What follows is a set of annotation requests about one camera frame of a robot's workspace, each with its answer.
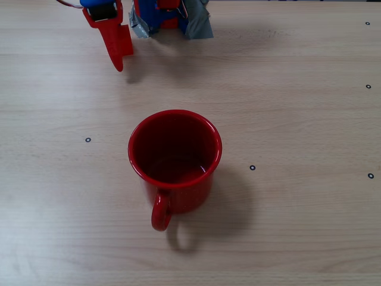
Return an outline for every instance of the red robot part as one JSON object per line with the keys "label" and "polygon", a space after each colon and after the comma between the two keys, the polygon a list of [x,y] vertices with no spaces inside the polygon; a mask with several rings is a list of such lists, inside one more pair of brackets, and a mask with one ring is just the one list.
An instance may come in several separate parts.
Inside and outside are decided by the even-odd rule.
{"label": "red robot part", "polygon": [[84,8],[85,15],[90,27],[99,29],[106,44],[108,55],[118,72],[123,70],[123,56],[132,55],[133,47],[128,25],[121,25],[123,22],[123,6],[121,0],[116,0],[116,18],[94,21],[87,8]]}

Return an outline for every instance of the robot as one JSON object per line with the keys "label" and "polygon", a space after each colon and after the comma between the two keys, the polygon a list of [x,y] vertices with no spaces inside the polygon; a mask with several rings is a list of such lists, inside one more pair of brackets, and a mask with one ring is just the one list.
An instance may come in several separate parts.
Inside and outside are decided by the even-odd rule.
{"label": "robot", "polygon": [[[123,70],[123,57],[133,54],[128,25],[122,25],[121,0],[80,0],[80,5],[59,3],[82,9],[90,27],[99,29],[115,68]],[[139,38],[147,38],[159,29],[179,28],[189,39],[212,38],[208,0],[135,0],[129,13],[130,25]],[[186,8],[191,7],[192,17]]]}

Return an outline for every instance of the black component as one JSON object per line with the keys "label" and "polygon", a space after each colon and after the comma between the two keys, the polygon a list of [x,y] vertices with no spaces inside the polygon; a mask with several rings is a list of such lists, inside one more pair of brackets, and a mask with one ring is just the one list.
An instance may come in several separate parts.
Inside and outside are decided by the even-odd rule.
{"label": "black component", "polygon": [[107,3],[103,5],[88,8],[91,19],[94,21],[108,20],[116,18],[118,13],[114,3]]}

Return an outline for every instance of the cable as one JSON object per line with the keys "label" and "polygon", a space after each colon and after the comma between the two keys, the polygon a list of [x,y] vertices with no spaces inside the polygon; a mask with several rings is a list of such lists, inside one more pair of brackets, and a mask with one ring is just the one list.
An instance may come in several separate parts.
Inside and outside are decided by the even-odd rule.
{"label": "cable", "polygon": [[177,12],[179,12],[181,17],[183,17],[184,19],[188,19],[188,11],[185,8],[184,1],[181,0],[181,3],[183,4],[183,9],[184,9],[184,12],[185,12],[185,16],[183,15],[183,13],[181,13],[180,9],[178,9],[178,8],[176,8]]}
{"label": "cable", "polygon": [[83,6],[81,6],[81,5],[74,5],[74,4],[68,3],[68,2],[63,1],[63,0],[56,0],[56,1],[58,3],[61,3],[61,4],[65,5],[65,6],[68,6],[68,7],[74,7],[74,8],[77,8],[77,9],[82,9],[83,8]]}

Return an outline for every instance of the gray tape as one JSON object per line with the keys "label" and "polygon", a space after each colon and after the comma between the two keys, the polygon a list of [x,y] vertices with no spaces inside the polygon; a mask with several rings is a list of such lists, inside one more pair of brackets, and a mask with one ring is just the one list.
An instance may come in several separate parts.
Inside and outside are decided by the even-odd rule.
{"label": "gray tape", "polygon": [[132,30],[135,32],[136,36],[138,36],[138,38],[149,37],[149,27],[147,23],[137,15],[135,11],[135,4],[133,1],[132,1],[131,13],[129,13],[129,19],[130,19],[130,26]]}
{"label": "gray tape", "polygon": [[213,38],[213,31],[209,22],[209,12],[205,8],[208,2],[209,0],[184,0],[189,20],[185,33],[188,39]]}

